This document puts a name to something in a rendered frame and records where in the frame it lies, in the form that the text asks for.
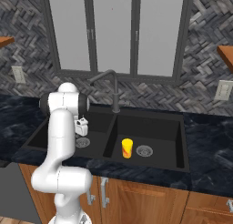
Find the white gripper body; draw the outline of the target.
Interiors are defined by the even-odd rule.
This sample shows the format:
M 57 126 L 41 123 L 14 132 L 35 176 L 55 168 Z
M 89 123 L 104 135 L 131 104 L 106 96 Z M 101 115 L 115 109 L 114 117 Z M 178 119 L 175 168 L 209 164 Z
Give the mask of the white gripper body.
M 81 137 L 85 137 L 88 133 L 88 126 L 87 125 L 76 125 L 76 133 L 81 136 Z

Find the round metal sink drain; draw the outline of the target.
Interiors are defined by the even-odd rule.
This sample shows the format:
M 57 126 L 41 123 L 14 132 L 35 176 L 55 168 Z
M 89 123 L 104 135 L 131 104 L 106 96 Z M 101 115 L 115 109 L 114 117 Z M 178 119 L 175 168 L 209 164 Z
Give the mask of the round metal sink drain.
M 76 140 L 77 148 L 86 148 L 90 145 L 90 140 L 87 137 L 80 137 Z
M 150 146 L 138 146 L 136 149 L 136 153 L 140 156 L 140 157 L 150 157 L 153 155 L 153 149 Z

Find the dark grey sink tap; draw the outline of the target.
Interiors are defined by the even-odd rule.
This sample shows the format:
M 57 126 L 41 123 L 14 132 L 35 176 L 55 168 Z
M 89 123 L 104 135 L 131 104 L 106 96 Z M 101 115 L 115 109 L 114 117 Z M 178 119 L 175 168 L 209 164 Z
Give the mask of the dark grey sink tap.
M 107 71 L 105 71 L 97 76 L 89 78 L 88 83 L 90 85 L 93 85 L 97 80 L 104 78 L 105 76 L 108 76 L 108 75 L 111 75 L 113 77 L 113 84 L 114 84 L 112 111 L 114 113 L 119 113 L 120 107 L 119 107 L 118 80 L 117 80 L 117 73 L 113 69 L 108 69 Z

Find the yellow orange cup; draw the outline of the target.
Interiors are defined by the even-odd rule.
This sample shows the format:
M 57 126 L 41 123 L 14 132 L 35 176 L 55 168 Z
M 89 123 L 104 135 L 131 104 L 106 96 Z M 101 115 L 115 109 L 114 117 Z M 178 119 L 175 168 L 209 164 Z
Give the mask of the yellow orange cup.
M 122 154 L 124 158 L 131 158 L 133 149 L 133 140 L 124 138 L 122 140 Z

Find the black double basin sink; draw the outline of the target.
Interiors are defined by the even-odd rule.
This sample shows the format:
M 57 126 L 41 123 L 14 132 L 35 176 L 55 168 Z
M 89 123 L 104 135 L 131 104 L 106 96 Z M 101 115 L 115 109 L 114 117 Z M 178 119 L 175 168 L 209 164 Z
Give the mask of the black double basin sink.
M 85 114 L 90 145 L 76 148 L 75 155 L 135 166 L 188 172 L 187 143 L 181 115 L 123 108 L 115 114 L 110 107 L 92 106 Z M 122 140 L 133 140 L 131 158 L 122 154 Z M 136 153 L 138 146 L 150 146 L 147 158 Z

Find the wooden cupboard door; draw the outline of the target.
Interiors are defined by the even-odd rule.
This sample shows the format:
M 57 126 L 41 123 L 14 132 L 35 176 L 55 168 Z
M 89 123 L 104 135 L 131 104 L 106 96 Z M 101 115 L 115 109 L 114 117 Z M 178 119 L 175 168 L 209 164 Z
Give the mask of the wooden cupboard door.
M 102 224 L 180 224 L 188 192 L 148 184 L 109 178 L 106 196 L 109 203 L 102 207 Z
M 42 193 L 33 189 L 31 185 L 31 177 L 36 169 L 36 166 L 19 164 L 19 167 L 24 176 L 25 183 L 30 192 L 31 198 L 34 201 L 36 211 L 42 224 L 48 224 L 51 218 L 56 214 L 56 206 L 54 203 L 55 195 L 52 193 Z M 80 205 L 83 211 L 91 218 L 92 224 L 102 224 L 97 176 L 93 176 L 90 192 L 95 196 L 93 203 L 88 205 L 87 195 L 83 194 L 80 196 Z

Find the grey dishwasher front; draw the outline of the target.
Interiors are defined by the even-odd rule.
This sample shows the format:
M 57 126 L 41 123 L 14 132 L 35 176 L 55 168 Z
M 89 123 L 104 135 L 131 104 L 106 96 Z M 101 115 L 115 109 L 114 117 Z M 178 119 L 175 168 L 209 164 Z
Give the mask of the grey dishwasher front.
M 42 224 L 16 163 L 0 168 L 0 216 Z

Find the dark grey framed window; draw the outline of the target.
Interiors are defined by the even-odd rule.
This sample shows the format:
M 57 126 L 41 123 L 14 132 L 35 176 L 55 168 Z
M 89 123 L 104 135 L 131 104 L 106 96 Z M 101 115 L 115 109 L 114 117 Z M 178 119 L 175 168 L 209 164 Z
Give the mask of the dark grey framed window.
M 178 84 L 193 0 L 41 0 L 57 76 Z

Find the wooden drawer front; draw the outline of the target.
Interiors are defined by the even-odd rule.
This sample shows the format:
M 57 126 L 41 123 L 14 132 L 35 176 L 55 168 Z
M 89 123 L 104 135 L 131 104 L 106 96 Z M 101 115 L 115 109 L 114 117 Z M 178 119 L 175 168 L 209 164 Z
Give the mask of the wooden drawer front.
M 227 197 L 191 191 L 180 224 L 233 224 Z

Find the white wall outlet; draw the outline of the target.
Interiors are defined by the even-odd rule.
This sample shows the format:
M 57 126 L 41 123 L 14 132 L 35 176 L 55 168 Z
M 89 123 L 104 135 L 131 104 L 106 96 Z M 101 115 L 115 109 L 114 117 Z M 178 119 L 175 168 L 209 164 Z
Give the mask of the white wall outlet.
M 20 83 L 20 84 L 24 84 L 25 83 L 25 75 L 24 75 L 22 67 L 12 66 L 12 70 L 13 70 L 13 74 L 15 77 L 15 82 Z
M 220 80 L 218 82 L 218 88 L 214 99 L 227 101 L 229 99 L 232 88 L 233 81 Z

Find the wooden wall shelf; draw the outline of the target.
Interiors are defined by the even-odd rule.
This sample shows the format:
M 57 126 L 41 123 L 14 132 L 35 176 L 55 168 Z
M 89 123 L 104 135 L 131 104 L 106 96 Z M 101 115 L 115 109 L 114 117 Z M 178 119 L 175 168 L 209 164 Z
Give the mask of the wooden wall shelf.
M 218 46 L 217 52 L 233 73 L 233 46 Z
M 14 43 L 15 39 L 12 36 L 0 36 L 0 48 Z

